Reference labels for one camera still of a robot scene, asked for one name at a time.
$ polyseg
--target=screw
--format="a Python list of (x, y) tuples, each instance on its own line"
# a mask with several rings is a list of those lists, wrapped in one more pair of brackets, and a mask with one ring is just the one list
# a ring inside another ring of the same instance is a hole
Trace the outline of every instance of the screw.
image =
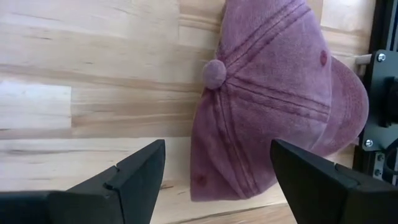
[(383, 156), (383, 155), (380, 154), (380, 155), (377, 156), (377, 160), (378, 160), (378, 161), (382, 161), (383, 159), (384, 159), (384, 156)]
[(370, 139), (366, 140), (365, 146), (366, 146), (366, 147), (372, 147), (372, 146), (373, 146), (373, 141), (370, 140)]
[(386, 60), (386, 55), (385, 55), (385, 54), (381, 53), (381, 54), (379, 54), (379, 55), (377, 56), (377, 61), (378, 61), (378, 62), (383, 62), (383, 61), (385, 61), (385, 60)]
[(380, 175), (381, 175), (381, 171), (380, 171), (379, 169), (376, 169), (376, 170), (374, 171), (374, 175), (380, 176)]

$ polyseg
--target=baseball cap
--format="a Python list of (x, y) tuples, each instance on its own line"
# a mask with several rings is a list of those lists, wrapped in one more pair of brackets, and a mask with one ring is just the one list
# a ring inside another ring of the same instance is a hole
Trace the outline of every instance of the baseball cap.
[(327, 156), (349, 145), (368, 117), (360, 79), (331, 56), (304, 0), (228, 0), (203, 81), (192, 131), (193, 201), (261, 194), (277, 182), (273, 139)]

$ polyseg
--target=wood grain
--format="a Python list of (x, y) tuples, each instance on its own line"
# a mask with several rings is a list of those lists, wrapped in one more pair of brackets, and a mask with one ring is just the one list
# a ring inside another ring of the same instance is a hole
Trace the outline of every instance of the wood grain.
[[(333, 55), (354, 71), (374, 2), (308, 0)], [(223, 7), (0, 0), (0, 190), (65, 190), (161, 138), (152, 223), (293, 223), (278, 185), (246, 201), (190, 201), (190, 129)], [(351, 146), (329, 159), (349, 167), (352, 156)]]

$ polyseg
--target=wooden surface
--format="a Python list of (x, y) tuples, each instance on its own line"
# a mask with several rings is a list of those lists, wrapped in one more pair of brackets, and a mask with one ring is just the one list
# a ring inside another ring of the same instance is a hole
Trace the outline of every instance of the wooden surface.
[[(333, 54), (367, 53), (374, 0), (311, 0)], [(0, 0), (0, 190), (67, 189), (163, 138), (153, 223), (294, 223), (276, 185), (192, 203), (190, 128), (224, 0)], [(352, 147), (330, 157), (351, 165)]]

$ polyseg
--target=cap button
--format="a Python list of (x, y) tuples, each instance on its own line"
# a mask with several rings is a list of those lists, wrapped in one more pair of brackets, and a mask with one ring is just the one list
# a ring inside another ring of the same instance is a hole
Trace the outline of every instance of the cap button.
[(203, 68), (203, 82), (208, 89), (218, 89), (225, 82), (225, 78), (226, 68), (220, 60), (211, 60)]

